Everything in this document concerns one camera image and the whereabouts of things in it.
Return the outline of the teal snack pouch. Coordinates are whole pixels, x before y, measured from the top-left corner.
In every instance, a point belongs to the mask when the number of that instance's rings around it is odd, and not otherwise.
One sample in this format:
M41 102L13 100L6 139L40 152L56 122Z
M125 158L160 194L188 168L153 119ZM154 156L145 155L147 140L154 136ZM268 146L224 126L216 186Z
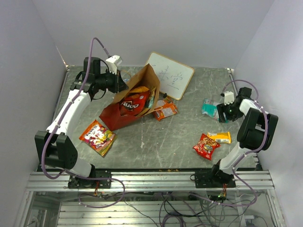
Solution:
M217 110L217 105L219 105L218 102L215 102L211 99L205 98L203 105L202 105L202 114L206 114L207 116L221 122L221 123L228 123L229 120L227 119L226 115L224 115L225 120L222 122L220 121L219 113Z

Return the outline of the red Doritos chips bag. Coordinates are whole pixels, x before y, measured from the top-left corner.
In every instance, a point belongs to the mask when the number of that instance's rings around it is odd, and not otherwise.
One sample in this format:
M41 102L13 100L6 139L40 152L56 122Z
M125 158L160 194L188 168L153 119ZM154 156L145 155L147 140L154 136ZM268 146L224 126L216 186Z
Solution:
M150 92L142 92L125 97L119 104L120 115L135 116L141 113L149 94Z

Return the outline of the red brown paper bag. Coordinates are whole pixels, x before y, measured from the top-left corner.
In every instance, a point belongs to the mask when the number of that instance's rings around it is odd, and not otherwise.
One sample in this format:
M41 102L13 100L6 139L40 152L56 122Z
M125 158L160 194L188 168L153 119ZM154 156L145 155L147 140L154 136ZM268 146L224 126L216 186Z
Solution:
M111 131L123 128L156 109L160 81L150 64L136 73L127 85L129 88L117 93L99 116Z

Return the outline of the brown gold snack bag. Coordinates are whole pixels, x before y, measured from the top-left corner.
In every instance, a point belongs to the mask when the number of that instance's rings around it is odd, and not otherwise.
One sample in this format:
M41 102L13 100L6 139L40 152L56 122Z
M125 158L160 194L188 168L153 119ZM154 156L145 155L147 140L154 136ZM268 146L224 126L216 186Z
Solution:
M150 91L148 98L146 99L144 106L145 108L150 109L152 107L155 97L155 91L156 91L156 87L153 87Z

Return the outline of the orange Kettle chips bag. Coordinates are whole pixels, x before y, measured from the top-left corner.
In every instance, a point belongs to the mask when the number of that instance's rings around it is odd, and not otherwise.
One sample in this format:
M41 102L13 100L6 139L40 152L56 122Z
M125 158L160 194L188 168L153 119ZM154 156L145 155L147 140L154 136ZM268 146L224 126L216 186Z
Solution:
M131 89L128 94L132 95L132 94L137 94L137 93L142 93L142 92L149 92L150 90L145 87L145 86L139 86L136 88Z

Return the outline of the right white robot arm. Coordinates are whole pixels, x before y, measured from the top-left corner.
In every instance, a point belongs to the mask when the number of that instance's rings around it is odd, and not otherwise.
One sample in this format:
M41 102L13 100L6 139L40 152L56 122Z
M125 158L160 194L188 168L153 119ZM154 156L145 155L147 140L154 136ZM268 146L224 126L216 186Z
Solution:
M251 98L252 89L240 88L235 96L231 91L223 91L224 102L217 105L219 122L235 121L244 117L237 134L237 143L230 153L213 165L209 183L219 187L229 183L235 175L238 165L252 153L267 150L272 142L278 116L268 113Z

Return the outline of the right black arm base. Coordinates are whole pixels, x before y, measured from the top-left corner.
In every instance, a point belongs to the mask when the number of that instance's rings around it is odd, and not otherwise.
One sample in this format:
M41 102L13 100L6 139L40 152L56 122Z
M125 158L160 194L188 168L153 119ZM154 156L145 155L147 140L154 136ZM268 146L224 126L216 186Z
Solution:
M234 175L228 175L221 170L213 171L210 168L198 169L190 177L194 181L196 188L235 188Z

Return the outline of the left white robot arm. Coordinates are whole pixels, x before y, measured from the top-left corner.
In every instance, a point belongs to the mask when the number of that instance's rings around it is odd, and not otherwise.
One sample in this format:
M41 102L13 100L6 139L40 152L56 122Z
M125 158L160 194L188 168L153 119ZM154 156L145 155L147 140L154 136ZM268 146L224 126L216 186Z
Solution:
M62 174L68 172L80 178L80 183L91 188L96 184L95 167L81 159L70 137L78 125L83 111L99 91L119 93L128 89L117 69L122 58L113 55L103 61L97 57L84 60L83 71L79 72L70 86L68 98L55 120L45 131L35 135L36 149L41 169L50 179L46 167L55 167Z

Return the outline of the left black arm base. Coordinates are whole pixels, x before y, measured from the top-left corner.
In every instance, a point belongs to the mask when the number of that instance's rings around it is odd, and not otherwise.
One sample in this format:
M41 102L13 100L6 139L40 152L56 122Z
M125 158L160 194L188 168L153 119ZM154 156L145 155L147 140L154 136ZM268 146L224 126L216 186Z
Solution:
M90 178L98 178L98 180L85 180L78 177L70 176L68 182L69 189L109 189L111 186L111 173L107 170L97 169L95 175L90 176Z

